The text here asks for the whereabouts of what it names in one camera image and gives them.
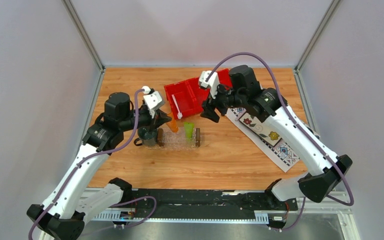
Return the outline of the orange toothpaste tube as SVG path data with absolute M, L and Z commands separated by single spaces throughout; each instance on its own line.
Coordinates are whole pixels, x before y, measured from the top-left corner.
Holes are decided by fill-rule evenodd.
M 174 117 L 174 114 L 172 112 L 168 113 L 167 114 L 168 117 L 171 118 L 170 121 L 168 121 L 166 123 L 166 125 L 168 126 L 168 128 L 173 132 L 173 133 L 177 133 L 179 131 L 179 127 L 177 125 L 177 122 L 176 122 L 176 119 Z

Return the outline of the dark grey mug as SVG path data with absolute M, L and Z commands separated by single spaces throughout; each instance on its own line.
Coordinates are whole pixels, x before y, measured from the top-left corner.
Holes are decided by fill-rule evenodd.
M 155 147 L 157 145 L 158 130 L 149 127 L 141 127 L 137 130 L 137 138 L 133 141 L 133 144 L 137 147 Z

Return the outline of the green toothpaste tube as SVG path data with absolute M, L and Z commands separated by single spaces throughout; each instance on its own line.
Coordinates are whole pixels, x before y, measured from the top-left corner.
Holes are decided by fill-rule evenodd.
M 192 139 L 194 134 L 195 125 L 192 122 L 184 122 L 183 129 L 186 139 Z

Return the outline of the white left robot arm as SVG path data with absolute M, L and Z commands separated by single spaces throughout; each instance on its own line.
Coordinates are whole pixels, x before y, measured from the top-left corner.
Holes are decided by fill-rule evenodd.
M 130 144 L 124 138 L 129 131 L 134 136 L 138 128 L 155 130 L 171 118 L 162 111 L 164 100 L 159 91 L 143 86 L 133 96 L 125 92 L 109 95 L 104 111 L 84 135 L 73 163 L 57 187 L 40 204 L 32 204 L 27 216 L 35 229 L 56 240 L 76 240 L 85 226 L 105 209 L 119 205 L 128 207 L 133 201 L 131 185 L 114 178 L 86 199 L 82 195 L 101 165 L 114 153 Z

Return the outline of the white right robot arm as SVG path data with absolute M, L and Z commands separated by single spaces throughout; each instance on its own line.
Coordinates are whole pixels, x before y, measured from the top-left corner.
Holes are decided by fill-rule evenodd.
M 228 75 L 231 87 L 221 84 L 216 72 L 201 73 L 198 85 L 209 90 L 202 103 L 201 117 L 218 123 L 220 115 L 217 111 L 224 116 L 228 109 L 244 108 L 247 114 L 278 133 L 307 167 L 303 176 L 274 181 L 267 188 L 266 205 L 276 210 L 285 201 L 297 197 L 306 197 L 315 203 L 329 197 L 351 168 L 352 159 L 346 154 L 338 155 L 324 145 L 276 89 L 262 88 L 251 67 L 236 66 Z

